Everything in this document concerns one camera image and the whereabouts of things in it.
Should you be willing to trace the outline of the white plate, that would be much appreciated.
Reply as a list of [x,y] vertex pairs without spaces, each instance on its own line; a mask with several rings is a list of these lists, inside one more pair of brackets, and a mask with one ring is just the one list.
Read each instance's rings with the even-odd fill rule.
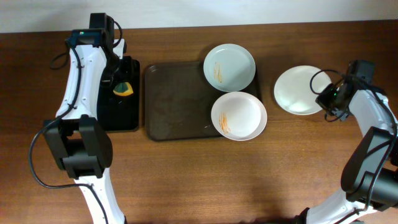
[[310,88],[310,80],[320,69],[300,65],[285,71],[274,85],[274,97],[285,111],[296,115],[310,115],[322,110],[315,102],[317,95]]
[[211,121],[222,136],[234,141],[248,141],[265,130],[267,111],[255,96],[235,91],[214,102]]

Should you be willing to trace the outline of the pale blue plate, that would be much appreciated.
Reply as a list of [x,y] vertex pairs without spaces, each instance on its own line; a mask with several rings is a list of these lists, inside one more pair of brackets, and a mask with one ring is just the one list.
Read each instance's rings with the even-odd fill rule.
[[217,90],[241,91],[254,80],[256,64],[244,47],[221,44],[206,55],[203,72],[208,83]]

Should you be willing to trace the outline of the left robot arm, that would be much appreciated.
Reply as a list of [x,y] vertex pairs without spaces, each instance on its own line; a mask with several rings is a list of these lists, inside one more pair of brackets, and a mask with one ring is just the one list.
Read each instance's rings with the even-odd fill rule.
[[98,121],[100,86],[112,83],[120,68],[114,24],[106,13],[92,13],[89,27],[73,30],[66,40],[67,89],[55,120],[43,131],[56,165],[82,191],[94,223],[127,222],[110,179],[112,143]]

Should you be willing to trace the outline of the green and yellow sponge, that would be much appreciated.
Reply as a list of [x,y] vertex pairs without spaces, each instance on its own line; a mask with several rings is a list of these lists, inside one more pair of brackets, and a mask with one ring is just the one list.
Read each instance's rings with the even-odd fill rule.
[[121,82],[118,83],[114,89],[113,93],[117,96],[130,96],[134,93],[132,86],[129,82]]

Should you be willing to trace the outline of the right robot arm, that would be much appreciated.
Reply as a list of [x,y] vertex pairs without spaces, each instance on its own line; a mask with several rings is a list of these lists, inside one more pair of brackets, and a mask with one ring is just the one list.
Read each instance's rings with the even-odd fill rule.
[[384,167],[397,165],[397,119],[373,76],[372,62],[354,60],[337,83],[317,93],[325,120],[354,116],[363,139],[343,169],[340,189],[292,223],[359,223],[360,217],[397,207],[397,172]]

